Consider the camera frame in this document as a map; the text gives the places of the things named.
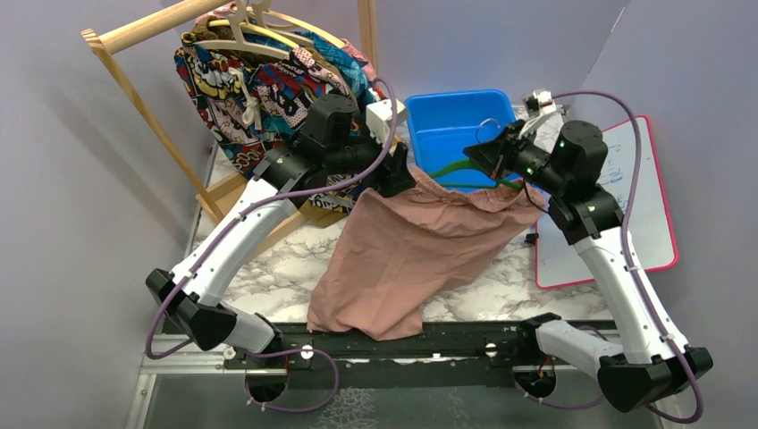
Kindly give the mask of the green hanger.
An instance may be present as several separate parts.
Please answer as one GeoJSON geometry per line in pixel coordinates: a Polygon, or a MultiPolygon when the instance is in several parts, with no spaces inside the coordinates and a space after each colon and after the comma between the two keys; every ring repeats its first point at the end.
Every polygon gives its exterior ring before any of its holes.
{"type": "Polygon", "coordinates": [[[473,191],[479,189],[496,189],[504,186],[516,191],[522,190],[523,186],[516,181],[506,179],[491,179],[481,172],[477,165],[469,160],[462,159],[445,165],[436,172],[428,173],[438,184],[446,189],[473,191]]]}

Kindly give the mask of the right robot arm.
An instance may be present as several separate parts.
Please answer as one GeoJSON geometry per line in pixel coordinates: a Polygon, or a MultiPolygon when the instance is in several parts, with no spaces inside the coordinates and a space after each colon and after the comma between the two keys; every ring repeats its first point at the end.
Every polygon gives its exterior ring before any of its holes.
{"type": "Polygon", "coordinates": [[[593,276],[620,341],[602,340],[557,315],[540,315],[520,325],[518,356],[529,364],[547,356],[571,364],[595,378],[603,397],[621,412],[694,387],[712,368],[712,357],[706,348],[691,346],[668,318],[638,262],[622,208],[599,184],[608,154],[601,130],[566,122],[552,151],[539,148],[525,130],[524,121],[513,122],[464,154],[491,179],[515,173],[548,194],[548,214],[593,276]]]}

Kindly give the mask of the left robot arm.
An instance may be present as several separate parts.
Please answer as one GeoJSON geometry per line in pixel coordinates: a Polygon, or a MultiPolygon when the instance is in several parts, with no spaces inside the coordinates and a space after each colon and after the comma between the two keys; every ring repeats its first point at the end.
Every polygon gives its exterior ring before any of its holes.
{"type": "Polygon", "coordinates": [[[413,188],[408,149],[394,142],[407,119],[406,106],[393,93],[364,112],[347,97],[318,98],[293,141],[265,155],[210,235],[173,268],[156,268],[147,276],[158,309],[145,341],[146,355],[167,357],[152,348],[158,325],[167,320],[181,328],[187,344],[202,350],[225,344],[247,351],[258,366],[276,363],[279,330],[262,315],[226,305],[225,292],[259,245],[311,197],[352,185],[385,197],[413,188]]]}

